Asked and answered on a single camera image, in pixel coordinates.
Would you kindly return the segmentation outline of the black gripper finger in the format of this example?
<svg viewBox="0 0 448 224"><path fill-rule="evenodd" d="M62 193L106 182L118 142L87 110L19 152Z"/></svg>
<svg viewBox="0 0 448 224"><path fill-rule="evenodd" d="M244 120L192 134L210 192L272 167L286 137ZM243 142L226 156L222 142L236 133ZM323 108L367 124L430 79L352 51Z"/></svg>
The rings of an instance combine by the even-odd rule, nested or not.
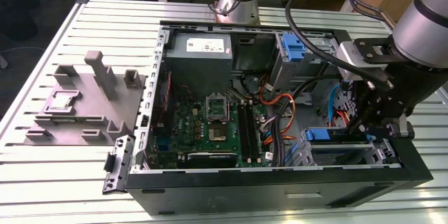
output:
<svg viewBox="0 0 448 224"><path fill-rule="evenodd" d="M396 138L396 123L366 124L351 122L348 124L350 134L368 134L376 138Z"/></svg>
<svg viewBox="0 0 448 224"><path fill-rule="evenodd" d="M378 117L382 105L379 89L370 85L371 82L356 82L356 116L359 123L371 123Z"/></svg>

